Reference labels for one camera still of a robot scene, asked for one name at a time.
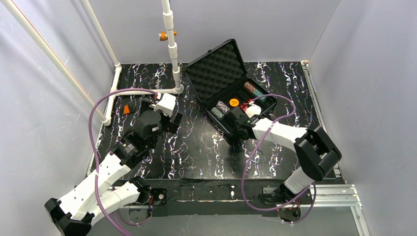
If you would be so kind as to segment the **green blue poker chip stack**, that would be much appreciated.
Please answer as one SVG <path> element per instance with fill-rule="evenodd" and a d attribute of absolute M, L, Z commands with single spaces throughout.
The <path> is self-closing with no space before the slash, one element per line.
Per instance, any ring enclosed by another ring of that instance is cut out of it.
<path fill-rule="evenodd" d="M 210 111 L 217 119 L 223 119 L 224 114 L 217 108 L 213 107 Z"/>

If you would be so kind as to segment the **black foam-lined poker case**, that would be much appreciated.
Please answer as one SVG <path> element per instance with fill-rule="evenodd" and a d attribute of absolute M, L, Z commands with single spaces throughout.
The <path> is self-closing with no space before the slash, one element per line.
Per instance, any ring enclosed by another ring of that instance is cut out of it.
<path fill-rule="evenodd" d="M 239 104 L 252 100 L 262 108 L 260 114 L 265 118 L 277 105 L 277 99 L 270 97 L 269 93 L 254 79 L 248 76 L 241 53 L 235 39 L 228 39 L 217 47 L 208 50 L 205 54 L 190 62 L 184 69 L 186 78 L 190 80 L 191 87 L 197 95 L 199 103 L 211 121 L 218 126 L 225 135 L 232 137 L 232 125 L 226 120 L 217 119 L 210 111 L 219 100 L 223 101 L 230 109 L 232 98 L 239 100 Z M 257 101 L 252 94 L 247 92 L 243 85 L 252 83 L 263 92 L 267 99 L 265 102 Z"/>

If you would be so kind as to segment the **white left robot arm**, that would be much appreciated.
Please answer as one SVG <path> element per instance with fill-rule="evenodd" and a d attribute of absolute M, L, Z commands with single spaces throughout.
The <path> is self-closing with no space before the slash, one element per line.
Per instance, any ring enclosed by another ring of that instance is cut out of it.
<path fill-rule="evenodd" d="M 173 115 L 176 97 L 164 94 L 155 103 L 144 99 L 141 113 L 134 125 L 106 154 L 98 169 L 59 199 L 49 199 L 44 207 L 63 236 L 85 236 L 105 215 L 131 204 L 147 204 L 151 186 L 140 177 L 126 181 L 114 191 L 109 188 L 123 175 L 131 172 L 165 132 L 175 134 L 182 114 Z"/>

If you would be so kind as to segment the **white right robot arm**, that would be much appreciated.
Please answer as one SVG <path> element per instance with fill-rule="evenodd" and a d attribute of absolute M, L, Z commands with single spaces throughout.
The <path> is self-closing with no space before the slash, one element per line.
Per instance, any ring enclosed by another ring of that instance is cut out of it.
<path fill-rule="evenodd" d="M 282 197 L 294 197 L 311 183 L 321 181 L 341 160 L 342 154 L 321 126 L 302 128 L 263 118 L 247 108 L 233 108 L 226 113 L 240 138 L 276 143 L 292 150 L 300 166 L 276 190 Z"/>

